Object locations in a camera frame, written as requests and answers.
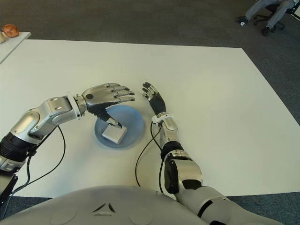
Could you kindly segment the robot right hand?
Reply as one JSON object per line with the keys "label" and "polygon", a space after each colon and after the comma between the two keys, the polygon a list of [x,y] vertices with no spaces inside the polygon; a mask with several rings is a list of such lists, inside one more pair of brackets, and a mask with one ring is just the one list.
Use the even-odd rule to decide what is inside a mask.
{"label": "robot right hand", "polygon": [[150,106],[155,115],[166,112],[165,102],[162,99],[158,90],[150,83],[145,82],[142,84],[143,96],[149,101]]}

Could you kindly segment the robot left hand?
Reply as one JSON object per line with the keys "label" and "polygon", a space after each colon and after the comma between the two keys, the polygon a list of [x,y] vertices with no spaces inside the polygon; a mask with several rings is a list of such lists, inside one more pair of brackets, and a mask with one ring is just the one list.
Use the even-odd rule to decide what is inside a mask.
{"label": "robot left hand", "polygon": [[87,89],[83,92],[82,97],[88,112],[113,127],[122,128],[122,125],[109,115],[106,109],[112,105],[134,101],[134,95],[135,93],[126,86],[118,83],[106,83]]}

